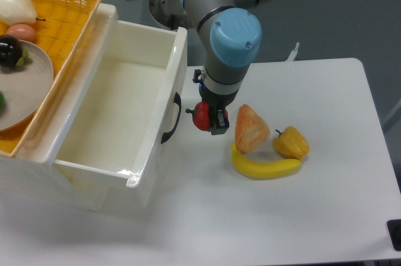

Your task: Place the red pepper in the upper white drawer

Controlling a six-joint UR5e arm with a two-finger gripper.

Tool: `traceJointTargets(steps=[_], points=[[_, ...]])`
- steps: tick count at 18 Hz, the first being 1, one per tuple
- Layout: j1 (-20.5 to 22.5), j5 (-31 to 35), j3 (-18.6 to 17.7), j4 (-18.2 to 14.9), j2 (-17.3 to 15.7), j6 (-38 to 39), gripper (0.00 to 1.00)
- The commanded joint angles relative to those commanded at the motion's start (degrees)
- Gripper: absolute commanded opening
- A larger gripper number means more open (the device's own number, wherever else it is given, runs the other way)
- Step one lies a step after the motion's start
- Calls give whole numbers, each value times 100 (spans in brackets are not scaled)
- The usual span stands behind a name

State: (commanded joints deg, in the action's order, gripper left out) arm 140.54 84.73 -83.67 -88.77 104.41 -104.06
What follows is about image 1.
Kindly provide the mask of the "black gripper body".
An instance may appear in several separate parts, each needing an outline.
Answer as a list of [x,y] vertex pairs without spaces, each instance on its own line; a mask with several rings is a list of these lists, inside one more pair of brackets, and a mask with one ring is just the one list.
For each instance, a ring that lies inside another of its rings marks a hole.
[[202,101],[206,102],[209,106],[209,117],[215,118],[219,110],[225,111],[226,106],[231,104],[236,95],[237,91],[229,93],[228,95],[217,94],[210,90],[206,84],[206,76],[201,69],[195,69],[193,75],[193,82],[199,85],[198,90]]

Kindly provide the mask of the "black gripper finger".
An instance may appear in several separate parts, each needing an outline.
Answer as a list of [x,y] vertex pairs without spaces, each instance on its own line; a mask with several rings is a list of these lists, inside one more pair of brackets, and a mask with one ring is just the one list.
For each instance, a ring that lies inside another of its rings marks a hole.
[[215,110],[211,118],[211,135],[223,135],[229,129],[227,110]]

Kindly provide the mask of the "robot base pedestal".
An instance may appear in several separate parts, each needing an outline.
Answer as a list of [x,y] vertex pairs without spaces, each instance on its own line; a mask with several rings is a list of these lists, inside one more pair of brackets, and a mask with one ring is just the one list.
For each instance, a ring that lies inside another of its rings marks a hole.
[[193,28],[180,0],[149,0],[149,10],[156,22],[165,29]]

